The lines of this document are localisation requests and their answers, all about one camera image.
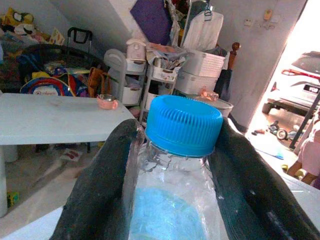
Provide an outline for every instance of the car license plate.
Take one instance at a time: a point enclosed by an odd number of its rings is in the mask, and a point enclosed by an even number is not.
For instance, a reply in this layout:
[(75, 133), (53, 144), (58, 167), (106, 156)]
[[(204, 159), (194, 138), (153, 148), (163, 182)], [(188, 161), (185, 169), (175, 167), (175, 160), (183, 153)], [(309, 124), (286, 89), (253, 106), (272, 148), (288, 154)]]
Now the car license plate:
[(304, 88), (303, 90), (306, 90), (308, 92), (311, 92), (311, 93), (314, 93), (314, 94), (317, 94), (320, 90), (319, 87), (316, 87), (316, 86), (310, 86), (310, 85), (304, 85)]

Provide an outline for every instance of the child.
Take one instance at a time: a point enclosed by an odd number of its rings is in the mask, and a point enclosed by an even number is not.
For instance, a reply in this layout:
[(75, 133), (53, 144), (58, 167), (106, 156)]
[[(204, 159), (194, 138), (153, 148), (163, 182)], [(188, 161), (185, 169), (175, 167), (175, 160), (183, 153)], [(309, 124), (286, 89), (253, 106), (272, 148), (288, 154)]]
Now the child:
[(298, 160), (288, 169), (287, 174), (294, 176), (300, 169), (307, 171), (302, 182), (311, 184), (320, 175), (320, 109), (315, 113), (309, 137), (301, 145)]

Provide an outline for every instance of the blue bottle cap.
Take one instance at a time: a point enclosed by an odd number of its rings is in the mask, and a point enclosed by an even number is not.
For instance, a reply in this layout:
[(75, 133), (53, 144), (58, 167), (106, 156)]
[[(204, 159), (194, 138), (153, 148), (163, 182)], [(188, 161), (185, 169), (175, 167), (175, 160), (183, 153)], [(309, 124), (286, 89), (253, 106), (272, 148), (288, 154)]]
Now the blue bottle cap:
[(171, 154), (203, 157), (213, 152), (223, 123), (220, 111), (181, 96), (162, 95), (150, 106), (146, 135)]

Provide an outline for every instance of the small pink bowl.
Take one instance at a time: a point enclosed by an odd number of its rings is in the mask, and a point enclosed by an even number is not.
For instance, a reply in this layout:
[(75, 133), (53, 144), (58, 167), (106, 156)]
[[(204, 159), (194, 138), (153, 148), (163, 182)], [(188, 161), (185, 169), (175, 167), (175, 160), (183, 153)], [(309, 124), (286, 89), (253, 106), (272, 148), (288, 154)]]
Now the small pink bowl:
[(96, 100), (102, 109), (111, 110), (118, 107), (116, 97), (110, 94), (100, 94), (96, 97)]

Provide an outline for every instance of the car wheel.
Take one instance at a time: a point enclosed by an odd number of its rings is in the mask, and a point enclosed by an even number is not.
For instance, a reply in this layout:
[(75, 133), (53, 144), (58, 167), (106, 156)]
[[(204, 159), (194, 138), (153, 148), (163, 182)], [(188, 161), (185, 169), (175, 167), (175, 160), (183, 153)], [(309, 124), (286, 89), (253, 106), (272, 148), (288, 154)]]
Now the car wheel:
[(277, 132), (276, 132), (276, 138), (279, 140), (285, 140), (287, 139), (288, 133), (286, 130), (284, 130), (283, 128), (280, 128)]
[(272, 107), (273, 107), (273, 105), (271, 103), (265, 103), (265, 104), (263, 104), (262, 112), (264, 114), (269, 114), (269, 112), (272, 109)]

